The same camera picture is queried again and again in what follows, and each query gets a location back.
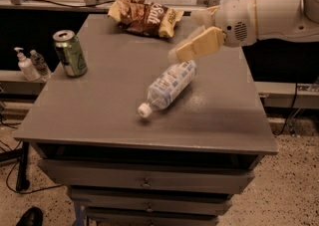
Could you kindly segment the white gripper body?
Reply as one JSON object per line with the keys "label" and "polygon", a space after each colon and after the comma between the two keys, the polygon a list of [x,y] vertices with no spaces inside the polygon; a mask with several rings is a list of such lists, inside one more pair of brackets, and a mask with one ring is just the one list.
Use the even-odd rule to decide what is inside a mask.
{"label": "white gripper body", "polygon": [[215,13],[215,26],[225,34],[225,46],[242,47],[257,41],[256,0],[229,0]]}

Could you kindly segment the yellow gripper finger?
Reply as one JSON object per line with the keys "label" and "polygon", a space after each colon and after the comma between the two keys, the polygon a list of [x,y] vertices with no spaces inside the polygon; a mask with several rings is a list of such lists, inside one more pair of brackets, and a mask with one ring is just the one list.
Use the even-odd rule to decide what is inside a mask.
{"label": "yellow gripper finger", "polygon": [[205,28],[217,27],[216,23],[216,11],[219,9],[219,5],[211,6],[202,10],[196,10],[191,12],[191,19],[198,25]]}
{"label": "yellow gripper finger", "polygon": [[174,46],[167,58],[177,64],[213,54],[224,44],[225,38],[226,35],[218,27],[200,26]]}

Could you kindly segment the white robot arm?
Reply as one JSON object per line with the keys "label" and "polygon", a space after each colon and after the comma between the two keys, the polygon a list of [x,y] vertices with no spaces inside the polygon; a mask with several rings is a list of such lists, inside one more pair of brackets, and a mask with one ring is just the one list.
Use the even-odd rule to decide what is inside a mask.
{"label": "white robot arm", "polygon": [[190,17],[198,27],[168,52],[173,64],[211,55],[222,46],[268,39],[319,41],[319,0],[228,0]]}

